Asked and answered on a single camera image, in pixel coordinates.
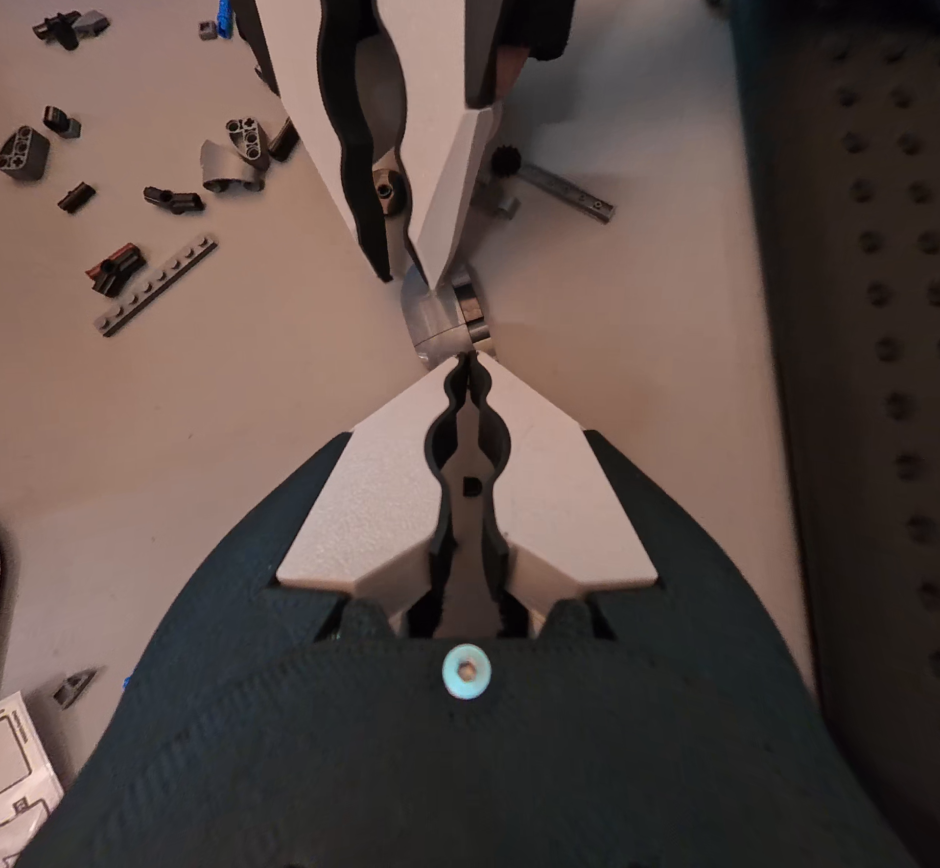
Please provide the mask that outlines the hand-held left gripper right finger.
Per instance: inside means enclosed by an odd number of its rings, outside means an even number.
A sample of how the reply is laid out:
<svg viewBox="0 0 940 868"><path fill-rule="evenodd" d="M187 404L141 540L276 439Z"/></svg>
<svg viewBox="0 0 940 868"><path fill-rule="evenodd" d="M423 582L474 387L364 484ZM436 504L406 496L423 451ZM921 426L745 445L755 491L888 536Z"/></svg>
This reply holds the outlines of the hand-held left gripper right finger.
<svg viewBox="0 0 940 868"><path fill-rule="evenodd" d="M468 360L477 443L493 467L481 499L484 574L501 628L594 592L644 589L658 572L588 440L566 412L485 354Z"/></svg>

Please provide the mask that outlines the black and red lego connector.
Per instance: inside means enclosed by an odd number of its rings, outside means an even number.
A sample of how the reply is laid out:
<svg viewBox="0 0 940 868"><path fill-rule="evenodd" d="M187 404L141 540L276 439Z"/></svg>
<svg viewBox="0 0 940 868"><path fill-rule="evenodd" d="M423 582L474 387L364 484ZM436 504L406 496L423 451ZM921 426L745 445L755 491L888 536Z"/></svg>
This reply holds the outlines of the black and red lego connector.
<svg viewBox="0 0 940 868"><path fill-rule="evenodd" d="M128 281L147 266L147 260L138 246L128 243L86 272L92 281L92 290L103 297L117 298Z"/></svg>

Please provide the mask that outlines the black angled lego connector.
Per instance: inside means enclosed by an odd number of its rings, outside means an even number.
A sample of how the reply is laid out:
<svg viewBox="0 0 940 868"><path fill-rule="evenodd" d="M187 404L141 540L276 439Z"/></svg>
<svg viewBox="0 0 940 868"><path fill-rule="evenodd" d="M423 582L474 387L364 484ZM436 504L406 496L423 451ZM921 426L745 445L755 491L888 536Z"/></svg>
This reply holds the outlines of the black angled lego connector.
<svg viewBox="0 0 940 868"><path fill-rule="evenodd" d="M202 213L206 208L200 195L194 192L173 192L147 186L143 189L143 198L148 204L174 216Z"/></svg>

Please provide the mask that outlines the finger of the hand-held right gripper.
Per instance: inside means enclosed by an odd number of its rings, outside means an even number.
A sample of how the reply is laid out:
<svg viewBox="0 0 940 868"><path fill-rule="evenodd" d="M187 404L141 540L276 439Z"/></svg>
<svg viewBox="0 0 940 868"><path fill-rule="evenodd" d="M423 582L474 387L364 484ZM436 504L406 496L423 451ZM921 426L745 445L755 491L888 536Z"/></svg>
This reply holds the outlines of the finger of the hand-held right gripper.
<svg viewBox="0 0 940 868"><path fill-rule="evenodd" d="M359 42L377 31L371 0L254 0L276 86L300 142L381 282L390 282L374 140L359 96Z"/></svg>
<svg viewBox="0 0 940 868"><path fill-rule="evenodd" d="M406 237L430 289L448 275L464 230L493 104L465 100L466 0L374 0L403 78L397 145L410 191Z"/></svg>

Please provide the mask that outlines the dark grey domed lego assembly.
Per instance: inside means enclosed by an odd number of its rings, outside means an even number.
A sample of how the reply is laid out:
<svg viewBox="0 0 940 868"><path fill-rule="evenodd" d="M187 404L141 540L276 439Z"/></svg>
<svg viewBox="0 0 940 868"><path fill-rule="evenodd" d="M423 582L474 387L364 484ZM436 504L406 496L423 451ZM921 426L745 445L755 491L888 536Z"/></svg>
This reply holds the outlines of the dark grey domed lego assembly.
<svg viewBox="0 0 940 868"><path fill-rule="evenodd" d="M403 279L400 304L417 356L429 371L471 350L496 358L483 305L465 265L454 266L436 289L412 265Z"/></svg>

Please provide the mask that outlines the small grey lego frame piece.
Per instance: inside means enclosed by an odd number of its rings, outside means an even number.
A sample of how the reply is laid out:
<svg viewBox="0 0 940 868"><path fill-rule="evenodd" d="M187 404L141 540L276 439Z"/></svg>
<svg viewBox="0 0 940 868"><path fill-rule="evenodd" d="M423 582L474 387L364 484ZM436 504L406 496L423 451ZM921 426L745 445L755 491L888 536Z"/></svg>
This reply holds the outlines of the small grey lego frame piece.
<svg viewBox="0 0 940 868"><path fill-rule="evenodd" d="M63 711L71 708L94 681L97 673L98 670L92 667L65 677L53 692L55 704Z"/></svg>

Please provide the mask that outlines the round grey lego disc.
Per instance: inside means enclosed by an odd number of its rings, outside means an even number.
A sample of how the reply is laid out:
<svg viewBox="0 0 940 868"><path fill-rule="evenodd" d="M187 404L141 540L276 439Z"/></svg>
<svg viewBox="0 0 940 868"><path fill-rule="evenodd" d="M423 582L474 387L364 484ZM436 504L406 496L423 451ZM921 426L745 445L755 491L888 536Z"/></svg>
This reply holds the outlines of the round grey lego disc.
<svg viewBox="0 0 940 868"><path fill-rule="evenodd" d="M401 214L407 204L407 184L397 169L379 168L372 171L373 185L382 214L385 218L393 218Z"/></svg>

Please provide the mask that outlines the sticker sheet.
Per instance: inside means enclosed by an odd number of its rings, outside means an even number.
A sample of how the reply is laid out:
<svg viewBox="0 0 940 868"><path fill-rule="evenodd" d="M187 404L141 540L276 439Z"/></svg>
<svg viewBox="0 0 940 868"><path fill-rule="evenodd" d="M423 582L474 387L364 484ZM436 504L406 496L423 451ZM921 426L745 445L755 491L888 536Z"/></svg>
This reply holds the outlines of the sticker sheet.
<svg viewBox="0 0 940 868"><path fill-rule="evenodd" d="M20 692L1 702L1 866L14 866L64 796Z"/></svg>

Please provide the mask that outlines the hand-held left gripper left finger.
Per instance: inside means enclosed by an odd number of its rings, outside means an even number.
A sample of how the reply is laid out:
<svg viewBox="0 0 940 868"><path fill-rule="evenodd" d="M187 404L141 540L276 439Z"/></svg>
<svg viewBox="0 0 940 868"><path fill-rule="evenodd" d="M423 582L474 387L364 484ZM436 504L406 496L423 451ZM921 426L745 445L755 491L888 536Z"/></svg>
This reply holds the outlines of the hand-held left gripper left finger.
<svg viewBox="0 0 940 868"><path fill-rule="evenodd" d="M446 359L352 429L277 569L282 586L375 601L411 636L433 635L456 548L443 468L470 364Z"/></svg>

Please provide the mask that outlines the grey triangular lego liftarm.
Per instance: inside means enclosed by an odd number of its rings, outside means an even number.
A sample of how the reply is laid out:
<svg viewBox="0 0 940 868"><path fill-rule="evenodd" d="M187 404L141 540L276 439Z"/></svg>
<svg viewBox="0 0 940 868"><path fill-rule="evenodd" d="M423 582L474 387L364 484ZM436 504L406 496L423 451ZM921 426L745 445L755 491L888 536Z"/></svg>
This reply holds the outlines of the grey triangular lego liftarm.
<svg viewBox="0 0 940 868"><path fill-rule="evenodd" d="M266 172L271 165L268 139L254 117L233 118L227 122L227 133L240 157L255 170Z"/></svg>

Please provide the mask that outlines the long grey studded lego plate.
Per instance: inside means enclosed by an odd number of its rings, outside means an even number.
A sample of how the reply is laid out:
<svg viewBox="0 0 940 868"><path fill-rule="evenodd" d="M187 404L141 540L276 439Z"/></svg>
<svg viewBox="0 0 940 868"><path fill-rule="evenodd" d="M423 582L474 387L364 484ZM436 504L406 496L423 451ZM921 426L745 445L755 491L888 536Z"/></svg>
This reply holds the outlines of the long grey studded lego plate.
<svg viewBox="0 0 940 868"><path fill-rule="evenodd" d="M212 235L199 235L183 245L142 277L131 279L113 305L94 319L94 329L104 338L114 336L217 249Z"/></svg>

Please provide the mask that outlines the dark grey lego plate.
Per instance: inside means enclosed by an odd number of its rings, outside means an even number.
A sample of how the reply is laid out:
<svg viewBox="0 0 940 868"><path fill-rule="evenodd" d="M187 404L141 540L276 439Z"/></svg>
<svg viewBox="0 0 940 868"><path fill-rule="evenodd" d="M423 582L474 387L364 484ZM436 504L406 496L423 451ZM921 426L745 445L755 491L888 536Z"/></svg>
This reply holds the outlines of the dark grey lego plate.
<svg viewBox="0 0 940 868"><path fill-rule="evenodd" d="M605 200L582 189L571 181L531 162L523 161L521 163L518 177L558 202L566 204L602 224L610 223L616 214L617 209L614 204L605 202Z"/></svg>

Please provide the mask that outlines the dark grey lego beam block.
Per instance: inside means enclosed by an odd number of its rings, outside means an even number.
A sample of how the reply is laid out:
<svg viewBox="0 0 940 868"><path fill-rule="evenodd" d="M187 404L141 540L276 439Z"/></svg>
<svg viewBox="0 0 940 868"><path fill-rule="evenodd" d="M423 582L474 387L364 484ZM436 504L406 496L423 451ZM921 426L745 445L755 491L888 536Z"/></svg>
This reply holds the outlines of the dark grey lego beam block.
<svg viewBox="0 0 940 868"><path fill-rule="evenodd" d="M22 124L2 146L1 172L19 182L38 182L43 178L49 152L49 140L32 126Z"/></svg>

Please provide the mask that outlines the light grey curved lego panel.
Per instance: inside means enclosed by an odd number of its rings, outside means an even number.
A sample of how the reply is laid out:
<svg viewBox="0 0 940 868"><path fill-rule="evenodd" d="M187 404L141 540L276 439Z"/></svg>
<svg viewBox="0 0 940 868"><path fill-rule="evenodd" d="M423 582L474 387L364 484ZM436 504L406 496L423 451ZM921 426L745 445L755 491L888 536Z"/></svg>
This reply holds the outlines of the light grey curved lego panel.
<svg viewBox="0 0 940 868"><path fill-rule="evenodd" d="M251 165L232 147L205 140L199 157L203 187L210 193L226 193L234 186L249 192L262 192L265 189L263 171Z"/></svg>

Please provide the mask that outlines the person's right hand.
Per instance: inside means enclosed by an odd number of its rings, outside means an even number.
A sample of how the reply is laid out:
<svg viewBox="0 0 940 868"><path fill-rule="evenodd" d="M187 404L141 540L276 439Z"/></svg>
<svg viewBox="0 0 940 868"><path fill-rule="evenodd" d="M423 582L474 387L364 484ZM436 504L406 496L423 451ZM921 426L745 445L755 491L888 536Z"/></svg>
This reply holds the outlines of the person's right hand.
<svg viewBox="0 0 940 868"><path fill-rule="evenodd" d="M576 0L512 0L496 52L495 96L505 98L527 60L552 62L570 39Z"/></svg>

